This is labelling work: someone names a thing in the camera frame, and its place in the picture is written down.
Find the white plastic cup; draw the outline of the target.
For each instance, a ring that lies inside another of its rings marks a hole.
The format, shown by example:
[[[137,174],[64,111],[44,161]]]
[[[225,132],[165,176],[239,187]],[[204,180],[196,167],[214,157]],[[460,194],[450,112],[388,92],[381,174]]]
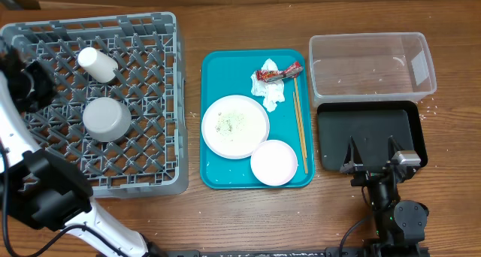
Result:
[[[83,48],[77,61],[79,66],[99,83],[108,83],[116,76],[114,71],[118,69],[117,62],[93,47]]]

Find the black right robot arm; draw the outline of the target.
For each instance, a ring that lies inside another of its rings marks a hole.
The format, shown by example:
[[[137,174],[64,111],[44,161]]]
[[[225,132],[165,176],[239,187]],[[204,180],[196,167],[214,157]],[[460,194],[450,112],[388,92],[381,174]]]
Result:
[[[404,149],[392,136],[388,138],[389,159],[377,172],[363,164],[353,139],[349,140],[346,158],[340,172],[353,175],[352,186],[366,189],[363,199],[372,211],[343,236],[339,256],[429,257],[428,248],[419,245],[425,239],[429,210],[416,201],[403,201],[398,184],[412,178],[421,158],[414,150]],[[369,219],[374,221],[377,237],[366,240],[363,247],[345,249],[349,235]]]

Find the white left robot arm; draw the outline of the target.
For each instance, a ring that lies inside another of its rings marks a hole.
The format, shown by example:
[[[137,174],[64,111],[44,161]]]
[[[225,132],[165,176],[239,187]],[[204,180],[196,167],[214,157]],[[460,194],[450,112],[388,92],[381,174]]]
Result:
[[[56,84],[41,63],[26,64],[14,47],[1,42],[1,222],[8,255],[17,255],[8,233],[8,220],[14,218],[32,229],[55,232],[36,256],[65,234],[103,256],[165,256],[154,242],[126,228],[95,201],[76,165],[32,138],[22,113],[49,105],[56,95]]]

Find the white napkin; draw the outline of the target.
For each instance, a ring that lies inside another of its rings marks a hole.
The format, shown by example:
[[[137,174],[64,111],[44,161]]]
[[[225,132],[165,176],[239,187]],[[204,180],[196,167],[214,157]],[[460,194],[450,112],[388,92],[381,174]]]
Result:
[[[251,93],[254,96],[263,97],[262,105],[267,112],[272,112],[276,109],[278,102],[284,102],[284,82],[283,80],[276,80],[271,83],[257,80],[256,72],[251,75],[252,89]]]

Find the red snack wrapper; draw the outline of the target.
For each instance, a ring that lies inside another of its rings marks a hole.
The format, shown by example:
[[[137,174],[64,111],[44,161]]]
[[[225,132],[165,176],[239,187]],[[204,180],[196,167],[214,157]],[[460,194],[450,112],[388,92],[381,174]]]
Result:
[[[303,70],[304,67],[299,62],[294,62],[284,71],[256,71],[256,79],[265,83],[272,83],[286,78],[296,78]]]

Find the small pink plate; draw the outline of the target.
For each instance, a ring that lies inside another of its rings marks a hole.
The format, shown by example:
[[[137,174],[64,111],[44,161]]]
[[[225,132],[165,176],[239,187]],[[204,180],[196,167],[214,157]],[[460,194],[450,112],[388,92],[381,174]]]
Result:
[[[261,183],[267,186],[282,186],[295,176],[298,159],[287,143],[268,140],[253,151],[250,167]]]

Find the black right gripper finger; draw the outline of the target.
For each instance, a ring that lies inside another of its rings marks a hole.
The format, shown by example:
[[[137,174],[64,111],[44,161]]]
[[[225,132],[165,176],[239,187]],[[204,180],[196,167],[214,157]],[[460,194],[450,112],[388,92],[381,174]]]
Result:
[[[346,157],[340,168],[340,172],[343,174],[354,174],[355,172],[363,171],[364,164],[359,154],[358,148],[355,145],[353,137],[350,137]]]
[[[399,152],[403,151],[404,148],[395,140],[394,136],[388,137],[388,152],[389,159],[391,163],[399,163]]]

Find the grey metal bowl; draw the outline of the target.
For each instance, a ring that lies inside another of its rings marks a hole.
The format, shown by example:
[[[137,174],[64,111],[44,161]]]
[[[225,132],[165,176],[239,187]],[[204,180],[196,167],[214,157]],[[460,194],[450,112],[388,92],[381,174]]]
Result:
[[[82,121],[91,138],[111,142],[119,140],[127,133],[132,115],[123,103],[101,97],[88,103]]]

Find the white plate with rice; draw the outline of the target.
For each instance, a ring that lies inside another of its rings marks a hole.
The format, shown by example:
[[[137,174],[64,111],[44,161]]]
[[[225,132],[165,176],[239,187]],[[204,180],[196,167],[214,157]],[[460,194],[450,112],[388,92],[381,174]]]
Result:
[[[257,101],[244,95],[228,95],[205,111],[201,133],[207,147],[226,159],[245,159],[268,139],[268,115]]]

